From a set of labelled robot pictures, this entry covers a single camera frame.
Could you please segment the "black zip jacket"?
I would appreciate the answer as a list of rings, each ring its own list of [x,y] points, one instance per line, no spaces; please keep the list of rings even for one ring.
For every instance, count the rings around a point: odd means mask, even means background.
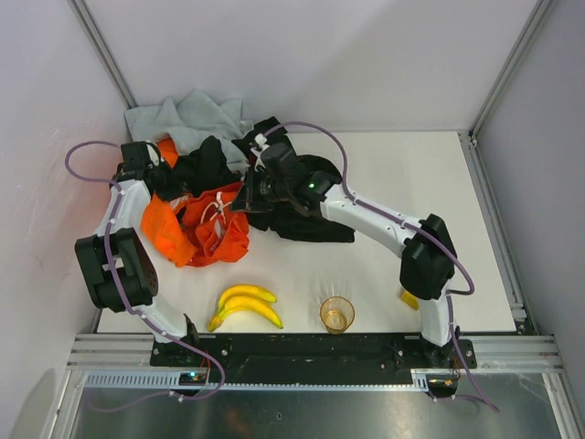
[[[254,129],[242,139],[231,141],[244,155],[251,157],[251,143],[256,134],[265,133],[280,124],[276,117],[260,121]],[[284,143],[293,149],[293,144],[285,128],[268,136],[269,140]],[[318,155],[299,155],[300,161],[310,171],[325,171],[341,177],[337,167],[328,159]],[[228,161],[221,150],[219,140],[214,136],[206,138],[202,145],[189,155],[179,155],[173,165],[174,174],[181,182],[186,193],[198,197],[204,191],[224,187],[240,182],[243,176],[240,171],[228,168]],[[258,230],[268,229],[276,232],[279,237],[290,241],[352,243],[355,241],[353,229],[326,219],[304,217],[296,212],[289,203],[279,203],[266,213],[247,214],[249,224]]]

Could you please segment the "orange shorts white drawstring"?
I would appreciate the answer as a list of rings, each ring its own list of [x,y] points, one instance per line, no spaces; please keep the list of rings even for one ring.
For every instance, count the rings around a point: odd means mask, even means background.
[[[211,189],[186,203],[179,221],[186,246],[175,262],[177,267],[234,263],[248,253],[250,226],[247,216],[231,210],[241,187],[237,182]]]

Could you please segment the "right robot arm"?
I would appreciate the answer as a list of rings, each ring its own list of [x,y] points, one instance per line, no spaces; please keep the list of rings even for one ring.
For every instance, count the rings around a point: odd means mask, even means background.
[[[250,169],[230,210],[261,213],[279,203],[305,217],[347,226],[390,250],[400,259],[401,286],[418,299],[421,337],[437,349],[462,353],[452,297],[471,295],[475,286],[440,217],[417,219],[379,206],[325,171],[286,177]]]

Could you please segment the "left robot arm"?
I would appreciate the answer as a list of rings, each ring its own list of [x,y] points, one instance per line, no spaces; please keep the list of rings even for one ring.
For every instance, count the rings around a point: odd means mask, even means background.
[[[158,343],[196,346],[198,333],[189,317],[158,294],[154,264],[137,230],[151,201],[148,186],[137,179],[76,178],[110,186],[111,201],[94,233],[75,243],[75,253],[91,301],[99,309],[141,320]]]

